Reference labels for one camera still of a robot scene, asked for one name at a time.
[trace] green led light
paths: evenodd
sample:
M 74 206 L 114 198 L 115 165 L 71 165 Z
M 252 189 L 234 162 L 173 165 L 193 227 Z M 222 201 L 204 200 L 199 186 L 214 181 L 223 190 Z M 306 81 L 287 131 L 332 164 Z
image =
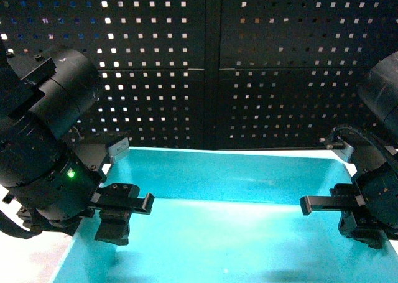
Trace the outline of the green led light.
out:
M 75 175 L 76 175 L 75 171 L 72 168 L 69 168 L 67 176 L 69 176 L 72 179 L 75 177 Z

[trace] bin floor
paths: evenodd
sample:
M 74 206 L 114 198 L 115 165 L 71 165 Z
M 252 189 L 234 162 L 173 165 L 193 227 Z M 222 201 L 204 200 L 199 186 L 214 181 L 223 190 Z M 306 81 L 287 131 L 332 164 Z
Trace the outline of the bin floor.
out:
M 343 282 L 322 219 L 298 205 L 157 198 L 130 226 L 108 283 Z

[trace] metal plate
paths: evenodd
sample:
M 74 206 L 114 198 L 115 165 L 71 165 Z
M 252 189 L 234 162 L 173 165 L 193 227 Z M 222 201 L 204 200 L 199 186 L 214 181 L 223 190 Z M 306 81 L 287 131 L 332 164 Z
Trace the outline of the metal plate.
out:
M 398 0 L 224 0 L 221 68 L 372 67 L 397 48 Z
M 14 53 L 34 55 L 65 44 L 108 74 L 109 90 L 76 125 L 85 131 L 69 139 L 93 129 L 119 130 L 129 131 L 132 146 L 236 149 L 318 147 L 320 136 L 345 122 L 385 133 L 351 95 L 363 73 L 398 48 L 398 0 L 0 2 L 0 35 Z M 256 85 L 259 93 L 253 93 Z M 166 104 L 160 96 L 177 98 Z M 257 105 L 264 108 L 259 114 Z
M 365 69 L 267 69 L 220 72 L 220 149 L 321 147 L 341 123 L 381 132 L 356 83 Z
M 82 117 L 89 131 L 127 131 L 131 145 L 200 148 L 203 72 L 102 73 L 105 92 Z

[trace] black cylindrical joint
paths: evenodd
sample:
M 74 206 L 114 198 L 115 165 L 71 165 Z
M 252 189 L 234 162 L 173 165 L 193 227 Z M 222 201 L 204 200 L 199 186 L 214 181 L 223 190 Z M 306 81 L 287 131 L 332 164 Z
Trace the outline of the black cylindrical joint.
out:
M 64 151 L 33 113 L 0 119 L 0 183 L 15 187 L 48 172 Z
M 372 216 L 398 228 L 398 177 L 389 164 L 383 164 L 356 181 Z
M 100 96 L 100 76 L 81 53 L 56 46 L 41 54 L 52 58 L 56 73 L 38 89 L 45 96 L 32 108 L 43 123 L 60 139 Z
M 51 224 L 69 226 L 69 220 L 87 209 L 101 177 L 67 150 L 41 178 L 8 190 L 24 207 L 35 208 Z
M 375 65 L 358 85 L 361 99 L 398 137 L 398 52 Z
M 31 107 L 30 112 L 40 118 L 56 139 L 60 139 L 79 118 L 78 106 L 52 79 L 42 84 L 40 90 L 45 96 Z

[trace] black cable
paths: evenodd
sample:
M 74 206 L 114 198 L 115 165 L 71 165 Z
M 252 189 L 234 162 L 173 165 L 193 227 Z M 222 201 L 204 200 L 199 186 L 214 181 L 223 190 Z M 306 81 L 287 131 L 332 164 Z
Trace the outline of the black cable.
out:
M 368 132 L 365 129 L 361 129 L 357 126 L 353 126 L 350 124 L 342 124 L 340 126 L 335 127 L 334 129 L 335 133 L 339 133 L 344 130 L 349 130 L 355 132 L 359 137 L 370 143 L 372 146 L 374 146 L 380 154 L 383 156 L 383 159 L 386 160 L 386 162 L 390 165 L 390 167 L 393 169 L 395 173 L 398 174 L 398 161 L 395 159 L 395 157 L 384 147 L 385 142 L 372 134 L 371 132 Z
M 40 233 L 27 231 L 24 228 L 16 225 L 8 216 L 0 210 L 0 231 L 12 236 L 13 238 L 29 239 L 33 238 Z

